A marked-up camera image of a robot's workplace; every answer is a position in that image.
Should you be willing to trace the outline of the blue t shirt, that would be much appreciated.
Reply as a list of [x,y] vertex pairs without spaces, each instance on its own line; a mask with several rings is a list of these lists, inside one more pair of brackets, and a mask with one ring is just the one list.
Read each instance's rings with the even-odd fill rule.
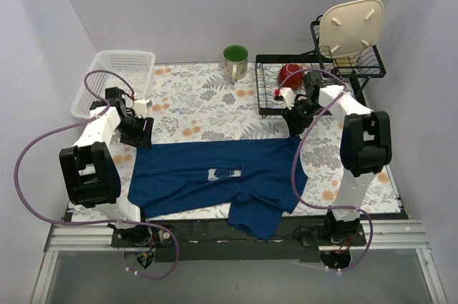
[[156,144],[139,149],[128,199],[148,218],[230,205],[228,224],[270,239],[298,204],[307,175],[299,137]]

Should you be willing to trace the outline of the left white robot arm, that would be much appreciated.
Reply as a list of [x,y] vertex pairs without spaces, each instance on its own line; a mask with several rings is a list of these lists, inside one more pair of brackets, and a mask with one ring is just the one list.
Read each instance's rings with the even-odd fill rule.
[[[148,245],[152,229],[141,219],[140,209],[122,193],[121,178],[109,145],[115,135],[130,147],[152,147],[154,119],[147,117],[150,104],[136,100],[132,108],[126,105],[127,93],[118,87],[104,92],[105,100],[93,102],[89,113],[95,118],[87,124],[72,147],[59,153],[59,162],[69,200],[73,205],[94,209],[108,220],[118,237],[138,247]],[[135,221],[132,225],[125,220]]]

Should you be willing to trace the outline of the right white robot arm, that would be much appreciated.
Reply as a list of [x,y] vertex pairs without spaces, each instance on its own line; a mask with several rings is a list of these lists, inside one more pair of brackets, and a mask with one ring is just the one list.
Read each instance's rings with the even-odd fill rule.
[[358,102],[350,87],[341,78],[318,68],[300,68],[305,94],[296,94],[287,83],[279,84],[277,99],[286,103],[281,115],[290,136],[308,134],[326,113],[342,123],[340,159],[343,177],[336,199],[326,208],[321,236],[332,245],[340,245],[357,234],[362,202],[369,185],[392,158],[391,124],[384,111],[375,112]]

